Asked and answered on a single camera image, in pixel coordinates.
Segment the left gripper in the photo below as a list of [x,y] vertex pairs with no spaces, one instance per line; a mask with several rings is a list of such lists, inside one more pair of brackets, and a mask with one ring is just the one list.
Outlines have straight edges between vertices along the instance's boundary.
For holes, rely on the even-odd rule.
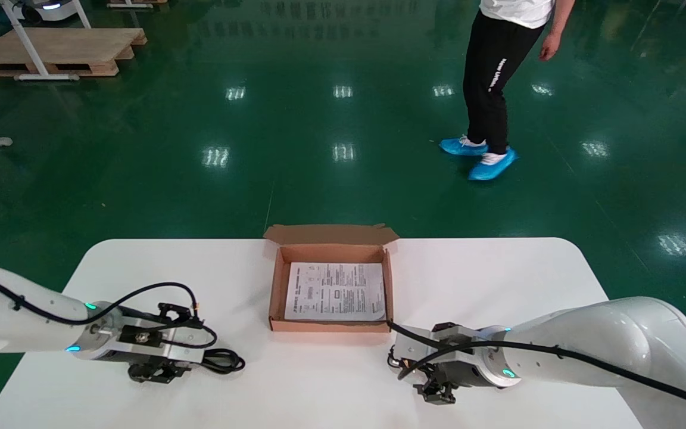
[[159,303],[149,313],[118,305],[85,326],[74,355],[131,364],[127,374],[137,383],[169,384],[191,371],[207,347],[208,331],[188,307]]

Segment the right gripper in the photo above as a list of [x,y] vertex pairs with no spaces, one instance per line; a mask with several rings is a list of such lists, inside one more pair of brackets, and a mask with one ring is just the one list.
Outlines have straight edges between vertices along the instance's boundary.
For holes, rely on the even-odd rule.
[[393,324],[397,336],[392,345],[392,369],[398,372],[410,369],[403,380],[416,389],[422,399],[432,405],[453,405],[454,390],[471,387],[496,387],[488,379],[488,369],[482,358],[482,349],[452,352],[424,364],[419,369],[411,367],[420,359],[438,350],[463,344],[471,340],[492,340],[498,326],[469,329],[460,324],[444,322],[431,329],[421,329]]

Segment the bystander bare hand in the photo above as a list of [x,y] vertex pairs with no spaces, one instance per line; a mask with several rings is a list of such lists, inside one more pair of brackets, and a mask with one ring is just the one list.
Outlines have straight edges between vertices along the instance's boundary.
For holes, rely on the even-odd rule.
[[555,32],[554,30],[545,36],[544,41],[542,42],[541,52],[539,54],[539,59],[541,61],[550,61],[553,59],[555,54],[558,52],[558,49],[560,49],[562,36],[563,34],[561,32]]

